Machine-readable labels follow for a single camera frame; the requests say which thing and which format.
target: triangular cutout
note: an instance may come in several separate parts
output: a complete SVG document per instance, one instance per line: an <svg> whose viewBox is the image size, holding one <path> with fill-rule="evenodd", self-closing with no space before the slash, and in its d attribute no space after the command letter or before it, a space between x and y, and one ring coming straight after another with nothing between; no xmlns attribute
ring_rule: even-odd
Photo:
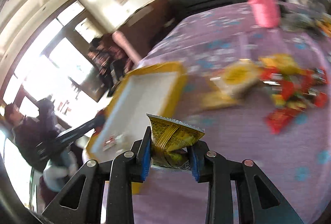
<svg viewBox="0 0 331 224"><path fill-rule="evenodd" d="M68 207L74 210L78 208L85 180L85 175L82 175L77 179L75 184L68 190L66 195L60 201L61 206Z"/></svg>
<svg viewBox="0 0 331 224"><path fill-rule="evenodd" d="M272 194L270 189L264 184L261 178L257 175L254 176L254 181L256 188L258 190L260 204L262 209L268 209L274 206L279 205L279 201L277 198Z"/></svg>

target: yellow package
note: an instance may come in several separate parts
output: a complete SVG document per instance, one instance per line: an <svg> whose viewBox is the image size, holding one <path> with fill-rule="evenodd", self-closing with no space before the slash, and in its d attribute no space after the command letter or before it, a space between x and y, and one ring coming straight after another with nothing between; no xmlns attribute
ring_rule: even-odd
<svg viewBox="0 0 331 224"><path fill-rule="evenodd" d="M204 131L175 119L147 114L152 129L152 163L166 168L190 170L187 152Z"/></svg>
<svg viewBox="0 0 331 224"><path fill-rule="evenodd" d="M278 68L284 75L301 74L302 70L289 54L279 53L267 57L260 57L259 60L266 68Z"/></svg>
<svg viewBox="0 0 331 224"><path fill-rule="evenodd" d="M239 60L217 72L210 80L223 96L235 99L259 81L260 68L251 60Z"/></svg>
<svg viewBox="0 0 331 224"><path fill-rule="evenodd" d="M231 98L229 95L222 94L221 91L205 93L201 99L201 106L206 110L231 107L240 104L240 101Z"/></svg>

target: silver screw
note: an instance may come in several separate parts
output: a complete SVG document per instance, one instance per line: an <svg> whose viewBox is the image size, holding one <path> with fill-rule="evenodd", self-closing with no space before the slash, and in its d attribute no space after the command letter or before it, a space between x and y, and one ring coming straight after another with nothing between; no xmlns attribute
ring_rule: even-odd
<svg viewBox="0 0 331 224"><path fill-rule="evenodd" d="M215 151L208 151L207 156L211 157L211 158L214 158L214 157L216 157L216 152Z"/></svg>
<svg viewBox="0 0 331 224"><path fill-rule="evenodd" d="M244 164L246 166L252 167L254 165L254 162L250 159L247 159L247 160L244 161Z"/></svg>
<svg viewBox="0 0 331 224"><path fill-rule="evenodd" d="M134 153L132 151L127 151L124 153L124 157L126 157L126 158L131 158L131 157L133 157L133 155L134 155Z"/></svg>
<svg viewBox="0 0 331 224"><path fill-rule="evenodd" d="M87 165L88 167L93 167L93 166L95 166L96 164L97 164L96 161L94 161L94 160L90 160L90 161L87 162L86 165Z"/></svg>

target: floral tablecloth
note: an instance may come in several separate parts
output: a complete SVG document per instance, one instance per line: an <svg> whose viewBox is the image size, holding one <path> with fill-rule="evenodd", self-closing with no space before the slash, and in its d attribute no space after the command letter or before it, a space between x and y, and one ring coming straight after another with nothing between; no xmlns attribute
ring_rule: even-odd
<svg viewBox="0 0 331 224"><path fill-rule="evenodd" d="M211 71L274 53L289 53L302 68L324 67L331 74L330 51L327 37L316 42L306 33L259 27L250 6L242 3L186 18L139 66L181 61L189 81L174 117L204 128L202 140L227 159L254 160L304 223L312 223L331 200L330 104L308 109L272 135L264 117L274 106L261 89L253 88L241 106L214 111L201 111L197 96L209 90L203 76ZM330 86L323 91L331 96ZM133 197L135 223L202 224L207 196L208 185L197 184L190 173L151 170L141 194ZM236 200L234 216L236 223Z"/></svg>

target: purple tablecloth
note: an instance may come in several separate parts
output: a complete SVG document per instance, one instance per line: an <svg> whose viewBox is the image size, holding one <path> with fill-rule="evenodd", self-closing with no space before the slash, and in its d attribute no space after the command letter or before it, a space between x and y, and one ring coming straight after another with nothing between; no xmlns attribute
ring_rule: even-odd
<svg viewBox="0 0 331 224"><path fill-rule="evenodd" d="M186 18L140 66L181 61L189 81L174 118L204 128L202 140L227 159L254 160L304 223L312 223L331 200L330 105L308 109L280 135L271 135L264 117L274 106L261 89L252 89L242 106L214 111L201 112L197 96L208 90L205 74L274 53L289 53L302 68L324 67L330 74L329 51L328 38L317 43L305 33L260 28L248 4L235 4ZM331 96L330 86L323 91ZM133 197L135 223L202 224L207 193L208 185L195 183L190 173L151 170Z"/></svg>

